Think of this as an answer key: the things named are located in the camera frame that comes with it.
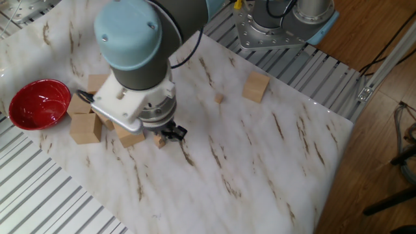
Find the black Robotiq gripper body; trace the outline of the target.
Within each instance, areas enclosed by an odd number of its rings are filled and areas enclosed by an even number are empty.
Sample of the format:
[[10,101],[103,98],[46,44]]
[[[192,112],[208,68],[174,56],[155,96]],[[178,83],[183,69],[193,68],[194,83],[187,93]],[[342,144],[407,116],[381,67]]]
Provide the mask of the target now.
[[173,120],[169,120],[168,122],[157,126],[157,127],[152,127],[151,131],[155,132],[155,133],[161,133],[161,132],[173,132],[174,128],[176,127],[176,123]]

